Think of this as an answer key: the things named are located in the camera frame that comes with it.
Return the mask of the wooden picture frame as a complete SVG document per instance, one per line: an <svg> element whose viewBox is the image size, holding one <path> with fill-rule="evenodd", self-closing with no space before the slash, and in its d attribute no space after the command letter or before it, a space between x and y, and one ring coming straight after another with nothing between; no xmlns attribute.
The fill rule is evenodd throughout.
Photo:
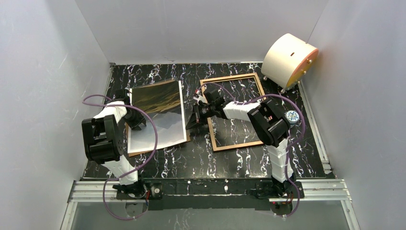
<svg viewBox="0 0 406 230"><path fill-rule="evenodd" d="M259 91L260 95L264 95L264 90L262 87L262 84L259 80L259 77L257 73L249 73L249 74L241 74L241 75L233 75L233 76L225 76L225 77L217 77L217 78L210 78L210 79L202 79L200 80L200 85L203 86L205 83L218 83L218 82L225 82L225 81L236 81L236 80L243 80L243 79L250 79L253 78L257 89ZM208 122L208 128L209 128L209 133L210 133L210 138L213 146L213 151L224 151L224 150L232 150L232 149L238 149L238 148L248 148L248 147L254 147L254 146L259 146L263 145L262 141L252 141L252 142L247 142L247 143L241 143L241 144L233 144L233 145L228 145L228 146L221 146L218 147L216 144L215 140L215 134L214 134L214 128L213 128L213 123L211 118L207 118Z"/></svg>

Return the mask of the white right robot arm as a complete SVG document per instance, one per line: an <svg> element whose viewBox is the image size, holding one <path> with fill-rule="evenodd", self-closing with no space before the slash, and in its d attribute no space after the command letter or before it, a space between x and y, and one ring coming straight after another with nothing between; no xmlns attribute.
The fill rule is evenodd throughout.
<svg viewBox="0 0 406 230"><path fill-rule="evenodd" d="M248 121L260 141L265 144L272 167L272 178L284 183L293 175L287 160L288 134L291 124L284 113L271 103L242 103L226 100L217 91L204 92L204 96L195 95L192 115L186 129L194 129L208 124L208 118L216 116L222 119Z"/></svg>

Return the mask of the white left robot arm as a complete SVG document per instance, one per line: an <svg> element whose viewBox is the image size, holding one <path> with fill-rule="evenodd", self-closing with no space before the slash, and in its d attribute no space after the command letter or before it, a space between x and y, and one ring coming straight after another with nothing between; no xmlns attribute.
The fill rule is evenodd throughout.
<svg viewBox="0 0 406 230"><path fill-rule="evenodd" d="M124 156L124 129L127 124L132 130L141 130L146 119L137 110L127 108L130 105L128 90L117 91L117 98L108 102L102 111L81 123L84 149L89 161L94 161L119 177L134 170Z"/></svg>

